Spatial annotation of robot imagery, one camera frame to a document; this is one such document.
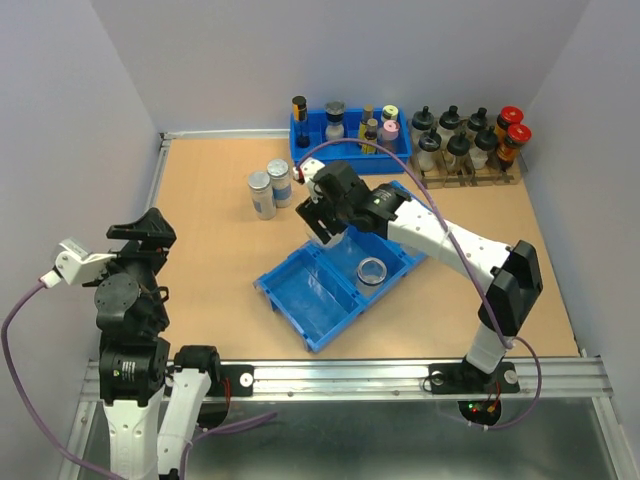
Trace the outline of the foil lid jar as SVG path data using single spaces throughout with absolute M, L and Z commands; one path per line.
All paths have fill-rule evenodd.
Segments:
M 273 159 L 267 164 L 267 174 L 271 180 L 273 196 L 277 208 L 291 204 L 292 186 L 289 164 L 283 159 Z
M 248 186 L 256 215 L 261 220 L 276 216 L 271 177 L 264 171 L 255 171 L 248 176 Z

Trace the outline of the round glass jar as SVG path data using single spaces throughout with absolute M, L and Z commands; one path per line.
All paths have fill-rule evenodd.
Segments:
M 356 287 L 365 297 L 373 296 L 385 283 L 386 264 L 379 258 L 366 257 L 356 269 Z
M 326 243 L 323 243 L 322 240 L 320 239 L 320 237 L 310 227 L 307 227 L 306 231 L 307 231 L 307 235 L 309 237 L 309 240 L 317 248 L 322 249 L 322 250 L 329 250 L 329 249 L 332 249 L 332 248 L 336 247 L 338 244 L 340 244 L 343 241 L 343 239 L 345 238 L 345 235 L 347 233 L 347 231 L 343 231 L 343 232 L 338 233 L 336 235 L 331 235 L 329 241 L 326 242 Z

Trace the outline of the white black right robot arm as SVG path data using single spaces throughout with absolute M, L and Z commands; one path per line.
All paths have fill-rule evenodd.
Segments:
M 478 310 L 481 324 L 460 378 L 472 390 L 491 384 L 506 343 L 518 335 L 543 290 L 535 247 L 526 241 L 509 246 L 440 221 L 400 187 L 369 188 L 345 161 L 325 165 L 310 158 L 295 169 L 294 178 L 309 192 L 296 211 L 320 244 L 329 245 L 353 227 L 424 253 L 480 288 L 485 296 Z

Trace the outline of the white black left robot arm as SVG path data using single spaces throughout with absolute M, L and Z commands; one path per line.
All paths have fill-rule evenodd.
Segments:
M 113 225 L 124 241 L 91 281 L 99 342 L 99 395 L 109 426 L 110 470 L 124 479 L 183 479 L 203 400 L 224 379 L 216 347 L 187 345 L 176 355 L 161 334 L 169 290 L 156 276 L 177 235 L 157 208 Z

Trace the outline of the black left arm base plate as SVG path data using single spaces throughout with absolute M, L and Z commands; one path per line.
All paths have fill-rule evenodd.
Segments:
M 253 365 L 223 363 L 220 379 L 213 382 L 206 396 L 211 398 L 248 398 L 253 396 L 255 368 Z

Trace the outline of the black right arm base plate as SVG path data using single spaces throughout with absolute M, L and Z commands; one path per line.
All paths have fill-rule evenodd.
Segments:
M 466 360 L 433 363 L 428 366 L 430 391 L 435 395 L 518 393 L 520 385 L 512 362 L 501 362 L 493 373 L 484 373 Z

